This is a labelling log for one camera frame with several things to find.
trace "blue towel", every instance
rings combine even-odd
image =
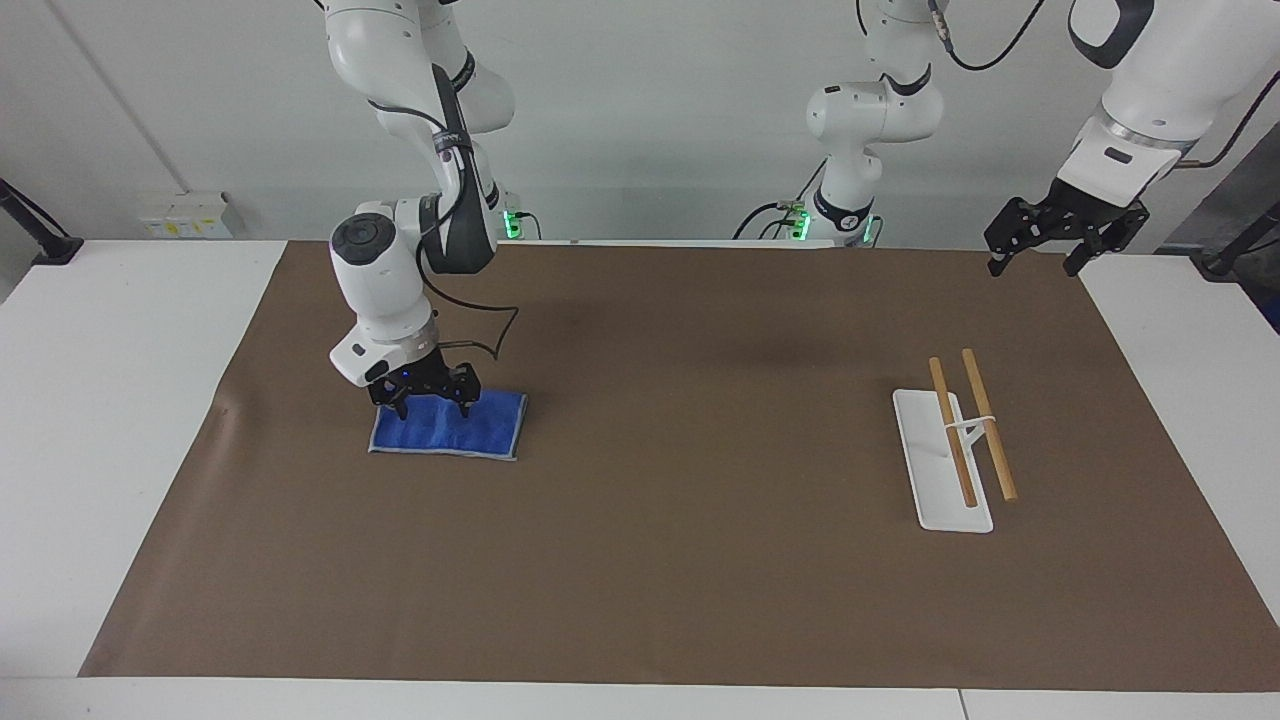
[[[452,400],[434,395],[406,398],[408,419],[385,405],[378,409],[370,452],[416,452],[465,457],[516,459],[516,439],[527,397],[518,392],[485,389],[463,418]]]

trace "white stand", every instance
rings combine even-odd
[[[955,393],[948,392],[947,398],[955,409],[955,416],[963,418]],[[973,443],[986,433],[983,421],[991,418],[973,418],[946,425],[938,407],[938,396],[928,389],[893,391],[893,410],[897,414],[920,527],[951,533],[989,533],[995,525],[991,521],[991,509],[987,507],[987,495],[982,489],[982,478],[978,475],[978,464],[973,457]],[[956,428],[960,436],[964,460],[978,498],[977,507],[965,507],[960,474],[947,442],[947,427]]]

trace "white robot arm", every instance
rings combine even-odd
[[[467,51],[445,0],[330,0],[325,29],[338,76],[426,159],[440,187],[365,202],[334,229],[330,258],[356,327],[329,359],[402,416],[406,396],[426,393],[466,414],[480,383],[470,365],[445,365],[420,273],[424,261],[435,273],[476,273],[506,234],[506,192],[465,118],[476,118],[477,132],[506,127],[511,88]]]
[[[998,275],[1016,252],[1080,240],[1075,275],[1124,250],[1148,213],[1138,197],[1208,131],[1280,51],[1276,0],[1075,0],[1071,41],[1111,85],[1038,204],[1010,200],[987,228]]]
[[[868,146],[929,137],[943,110],[942,94],[929,83],[937,36],[927,1],[878,0],[868,15],[867,54],[881,78],[827,86],[806,110],[809,131],[828,155],[822,181],[804,197],[809,236],[851,245],[864,237],[881,179],[881,160]]]

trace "brown table cover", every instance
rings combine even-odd
[[[81,674],[1280,691],[1082,284],[984,260],[504,247],[442,281],[524,309],[500,363],[449,355],[530,396],[500,462],[366,452],[352,315],[291,243]],[[919,528],[891,402],[938,354],[973,414],[966,346],[1021,492],[979,446],[989,536]]]

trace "chopstick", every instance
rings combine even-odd
[[[978,402],[979,415],[995,415],[991,411],[991,398],[987,397],[987,386],[982,382],[982,373],[978,372],[978,357],[973,350],[966,347],[961,351],[964,368],[969,373],[969,384],[973,387],[973,397]],[[1014,474],[1009,469],[1009,459],[1005,456],[1005,443],[1000,441],[1000,429],[995,419],[983,420],[987,429],[987,447],[991,448],[991,461],[996,465],[996,477],[1000,479],[1000,492],[1005,496],[1005,502],[1018,500],[1018,488],[1014,486]]]
[[[947,395],[947,378],[942,374],[942,360],[929,357],[929,373],[933,375],[933,391],[938,393],[938,407],[942,410],[942,424],[947,425],[947,443],[951,446],[951,459],[956,464],[956,473],[960,475],[960,492],[964,495],[965,507],[978,506],[978,495],[973,489],[973,478],[969,475],[969,464],[965,462],[964,447],[960,445],[960,430],[952,423],[956,421],[955,411],[951,407],[951,398]]]

